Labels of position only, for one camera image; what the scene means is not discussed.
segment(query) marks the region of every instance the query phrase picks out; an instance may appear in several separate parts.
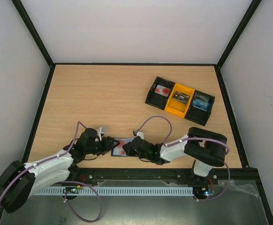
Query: white wall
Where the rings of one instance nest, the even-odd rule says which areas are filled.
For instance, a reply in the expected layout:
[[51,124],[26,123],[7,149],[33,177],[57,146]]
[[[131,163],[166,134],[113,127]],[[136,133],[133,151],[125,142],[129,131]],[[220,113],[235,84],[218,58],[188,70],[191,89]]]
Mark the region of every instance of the white wall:
[[21,159],[49,67],[10,0],[0,0],[0,175]]
[[55,62],[217,63],[251,0],[22,0]]
[[251,167],[273,213],[273,0],[262,1],[222,68]]

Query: orange compartment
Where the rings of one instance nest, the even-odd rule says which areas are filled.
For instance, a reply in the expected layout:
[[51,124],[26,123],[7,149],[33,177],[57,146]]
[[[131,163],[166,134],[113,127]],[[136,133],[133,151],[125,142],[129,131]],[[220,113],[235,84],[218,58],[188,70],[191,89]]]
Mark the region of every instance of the orange compartment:
[[[187,102],[187,104],[184,104],[176,99],[173,98],[175,92],[181,92],[183,94],[187,94],[189,95],[189,100]],[[185,114],[187,113],[187,110],[190,106],[190,102],[191,102],[191,99],[194,95],[194,92],[195,92],[195,89],[192,89],[192,88],[188,88],[186,86],[183,86],[179,83],[176,83],[174,85],[174,88],[171,92],[171,95],[169,97],[169,100],[166,104],[166,107],[165,107],[165,111],[169,112],[169,113],[173,113],[177,116],[180,116],[180,117],[183,117],[185,116]]]

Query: small box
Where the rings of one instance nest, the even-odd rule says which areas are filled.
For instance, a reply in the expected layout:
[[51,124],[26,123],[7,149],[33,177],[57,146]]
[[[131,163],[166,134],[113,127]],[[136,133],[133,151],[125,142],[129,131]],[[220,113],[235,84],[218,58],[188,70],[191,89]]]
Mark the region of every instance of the small box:
[[146,103],[205,126],[215,97],[179,83],[156,77]]

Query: wooden table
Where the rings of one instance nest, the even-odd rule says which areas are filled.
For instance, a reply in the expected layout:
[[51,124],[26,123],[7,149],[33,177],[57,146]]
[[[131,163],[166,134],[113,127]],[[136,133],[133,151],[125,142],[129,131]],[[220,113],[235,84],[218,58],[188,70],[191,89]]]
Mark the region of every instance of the wooden table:
[[[205,127],[144,103],[157,76],[215,96]],[[78,120],[94,129],[105,126],[106,135],[111,137],[132,137],[132,132],[153,115],[163,115],[171,121],[173,131],[168,141],[182,137],[190,127],[225,135],[231,149],[225,161],[231,168],[241,168],[216,73],[214,67],[209,66],[57,65],[28,161],[45,158],[69,144]],[[163,119],[154,118],[142,131],[147,141],[161,143],[169,132],[169,125]],[[160,166],[144,163],[137,157],[112,157],[107,153],[96,160],[83,161],[79,166],[191,168],[193,161],[192,157],[185,156]]]

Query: blue object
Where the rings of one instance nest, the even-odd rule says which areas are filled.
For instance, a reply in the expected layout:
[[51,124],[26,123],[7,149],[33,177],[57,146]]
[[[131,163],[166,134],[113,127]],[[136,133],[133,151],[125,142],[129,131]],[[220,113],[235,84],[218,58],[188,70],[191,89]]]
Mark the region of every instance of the blue object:
[[192,105],[193,105],[194,107],[199,108],[199,109],[204,110],[204,111],[207,111],[208,108],[210,107],[210,104],[208,104],[207,102],[202,101],[202,100],[200,100],[200,99],[197,99],[197,98],[195,98],[195,99],[193,100]]

